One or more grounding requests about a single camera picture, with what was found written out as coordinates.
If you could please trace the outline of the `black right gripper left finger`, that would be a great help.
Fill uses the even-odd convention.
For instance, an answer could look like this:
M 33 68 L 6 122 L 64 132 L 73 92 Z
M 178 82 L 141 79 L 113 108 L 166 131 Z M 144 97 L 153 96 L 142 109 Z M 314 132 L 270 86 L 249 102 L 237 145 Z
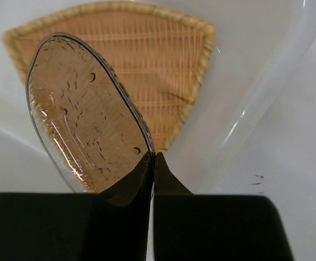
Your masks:
M 93 194 L 0 192 L 0 260 L 145 260 L 153 161 Z

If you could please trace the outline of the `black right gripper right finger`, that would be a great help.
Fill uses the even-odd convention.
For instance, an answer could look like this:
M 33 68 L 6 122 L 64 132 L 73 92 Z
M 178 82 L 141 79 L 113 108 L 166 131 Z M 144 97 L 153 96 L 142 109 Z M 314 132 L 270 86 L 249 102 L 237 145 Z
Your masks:
M 261 195 L 197 195 L 155 158 L 155 260 L 293 260 L 279 212 Z

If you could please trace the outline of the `smoky glass plate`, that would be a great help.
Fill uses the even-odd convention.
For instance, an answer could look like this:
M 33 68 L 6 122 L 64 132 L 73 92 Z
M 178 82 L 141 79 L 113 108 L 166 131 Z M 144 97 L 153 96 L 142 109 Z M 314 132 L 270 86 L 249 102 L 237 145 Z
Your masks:
M 38 44 L 26 80 L 37 136 L 74 192 L 129 204 L 155 158 L 153 137 L 109 63 L 76 36 Z

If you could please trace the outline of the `translucent white plastic bin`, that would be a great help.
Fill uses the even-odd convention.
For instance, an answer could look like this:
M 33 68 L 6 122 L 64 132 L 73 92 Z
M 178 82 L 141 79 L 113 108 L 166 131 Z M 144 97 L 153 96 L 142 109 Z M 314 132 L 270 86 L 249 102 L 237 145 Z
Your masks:
M 1 42 L 4 31 L 78 1 L 0 1 L 0 191 L 69 192 L 34 131 L 22 82 Z M 294 69 L 316 43 L 316 1 L 156 1 L 212 22 L 216 46 L 201 93 L 168 150 L 168 165 L 201 193 L 283 191 L 300 184 L 276 147 L 250 145 L 260 129 L 273 141 L 283 119 L 293 119 Z

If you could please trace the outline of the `woven bamboo fan tray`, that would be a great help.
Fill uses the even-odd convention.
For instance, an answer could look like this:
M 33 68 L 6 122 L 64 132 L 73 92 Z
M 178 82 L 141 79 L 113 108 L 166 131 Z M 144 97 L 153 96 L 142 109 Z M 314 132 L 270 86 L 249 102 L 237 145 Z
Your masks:
M 148 124 L 156 150 L 166 152 L 199 96 L 214 48 L 214 25 L 142 2 L 70 7 L 2 34 L 21 81 L 40 40 L 56 32 L 77 36 L 105 58 Z

